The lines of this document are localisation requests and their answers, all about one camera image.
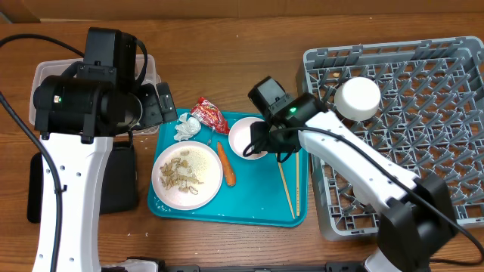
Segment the pink bowl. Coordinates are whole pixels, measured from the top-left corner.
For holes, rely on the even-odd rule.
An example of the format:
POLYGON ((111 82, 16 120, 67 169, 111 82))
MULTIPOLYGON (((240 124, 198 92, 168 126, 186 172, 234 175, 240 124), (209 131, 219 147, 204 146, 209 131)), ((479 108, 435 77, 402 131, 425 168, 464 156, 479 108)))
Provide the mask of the pink bowl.
POLYGON ((257 117, 245 117, 236 121, 229 132, 228 142, 232 151, 242 159, 255 160, 260 159, 268 154, 267 151, 261 153, 254 153, 250 156, 244 157, 243 151, 250 143, 250 126, 254 122, 261 122, 262 119, 257 117))

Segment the white bowl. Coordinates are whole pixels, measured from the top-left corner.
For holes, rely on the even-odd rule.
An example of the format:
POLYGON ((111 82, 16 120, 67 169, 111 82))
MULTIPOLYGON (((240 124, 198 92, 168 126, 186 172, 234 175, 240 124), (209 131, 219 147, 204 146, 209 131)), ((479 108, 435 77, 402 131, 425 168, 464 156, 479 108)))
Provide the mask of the white bowl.
POLYGON ((379 108, 381 92, 379 86, 364 77, 355 77, 343 83, 334 95, 338 113, 352 121, 372 118, 379 108))

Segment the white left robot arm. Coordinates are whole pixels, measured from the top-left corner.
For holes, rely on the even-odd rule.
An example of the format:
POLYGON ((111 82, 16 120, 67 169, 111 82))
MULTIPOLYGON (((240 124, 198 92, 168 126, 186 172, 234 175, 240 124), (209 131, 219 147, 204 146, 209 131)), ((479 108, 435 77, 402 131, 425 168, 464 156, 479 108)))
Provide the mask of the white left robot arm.
POLYGON ((101 269, 101 191, 115 137, 177 119, 169 86, 136 69, 141 50, 126 32, 92 27, 82 61, 34 92, 44 162, 36 271, 101 269))

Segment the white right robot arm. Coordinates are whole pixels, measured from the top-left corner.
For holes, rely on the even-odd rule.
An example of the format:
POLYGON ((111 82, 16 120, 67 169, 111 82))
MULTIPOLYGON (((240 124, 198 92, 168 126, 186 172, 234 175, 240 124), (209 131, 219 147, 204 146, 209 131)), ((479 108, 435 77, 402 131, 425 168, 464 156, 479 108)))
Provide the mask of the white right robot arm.
POLYGON ((291 97, 271 77, 248 98, 263 115, 250 126, 244 156, 266 151, 285 161, 304 149, 351 185, 361 203, 378 214, 377 251, 363 271, 428 271, 432 256, 457 229, 447 184, 435 174, 421 178, 388 160, 353 134, 320 99, 291 97))

